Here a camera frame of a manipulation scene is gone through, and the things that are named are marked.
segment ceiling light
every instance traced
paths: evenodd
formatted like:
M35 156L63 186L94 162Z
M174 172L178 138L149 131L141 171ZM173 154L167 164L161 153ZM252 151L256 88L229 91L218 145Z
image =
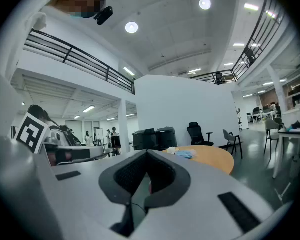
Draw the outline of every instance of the ceiling light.
M127 25L125 25L125 30L130 34L136 33L138 29L138 24L135 22L129 22Z
M269 86L269 85L273 85L274 84L274 82L266 82L266 83L264 83L263 85L264 86Z
M203 10L208 10L211 7L211 2L210 0L200 0L199 6Z
M250 4L250 3L245 3L245 4L244 4L244 8L251 9L251 10L254 10L254 11L258 11L258 10L259 10L259 7L258 7L258 6L252 5L252 4Z
M194 70L189 71L189 73L193 73L193 72L200 71L200 70L201 70L201 68L194 69Z
M274 18L274 19L276 18L276 15L271 11L267 10L265 13L268 14L270 17Z
M131 76L134 76L135 74L132 73L129 69L127 69L126 67L123 68L125 71L127 71Z
M89 112L90 110L93 110L95 108L95 106L90 106L88 107L86 110L83 111L83 113L87 113Z

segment black metal railing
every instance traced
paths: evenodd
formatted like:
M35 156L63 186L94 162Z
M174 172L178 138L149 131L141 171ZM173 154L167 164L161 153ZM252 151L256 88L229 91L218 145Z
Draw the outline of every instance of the black metal railing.
M276 0L264 0L260 16L241 56L232 68L239 79L267 48L276 35L285 13Z
M238 80L236 74L234 74L231 69L196 75L189 77L189 79L205 81L208 83L213 83L215 85L233 83Z
M101 60L57 37L32 30L23 49L85 71L129 93L135 94L133 81Z

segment gray floor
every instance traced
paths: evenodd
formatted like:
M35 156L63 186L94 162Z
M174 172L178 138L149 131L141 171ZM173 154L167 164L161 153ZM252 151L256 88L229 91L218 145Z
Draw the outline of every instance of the gray floor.
M237 153L234 152L234 168L230 174L232 177L248 186L250 189L262 196L274 210L280 208L283 203L294 199L298 188L299 179L290 178L290 167L292 156L297 150L297 141L291 139L285 141L285 152L283 157L282 169L276 179L273 179L273 172L276 159L277 141L272 141L272 155L270 159L270 143L264 155L266 144L266 133L259 130L243 130L240 132L242 143L243 159L241 159L240 148L237 145ZM132 198L132 202L144 207L144 200L149 196L150 179L145 177L139 186L139 189ZM283 203L279 200L275 189L281 194L288 183L291 186L283 197ZM145 217L145 212L138 206L132 205L134 225L137 227Z

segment round wooden table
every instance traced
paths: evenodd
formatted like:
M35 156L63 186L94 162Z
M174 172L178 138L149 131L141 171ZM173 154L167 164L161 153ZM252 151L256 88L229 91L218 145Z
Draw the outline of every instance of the round wooden table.
M232 155L224 149L214 146L178 146L179 150L195 150L196 156L191 161L207 164L230 174L234 168L235 161Z

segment black cable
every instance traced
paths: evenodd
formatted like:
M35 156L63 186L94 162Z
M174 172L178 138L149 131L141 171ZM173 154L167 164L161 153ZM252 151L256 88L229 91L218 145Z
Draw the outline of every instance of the black cable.
M139 206L139 207L144 211L144 213L147 214L146 210L143 209L139 204L136 204L136 203L134 203L134 202L132 202L132 204L135 205L135 206Z

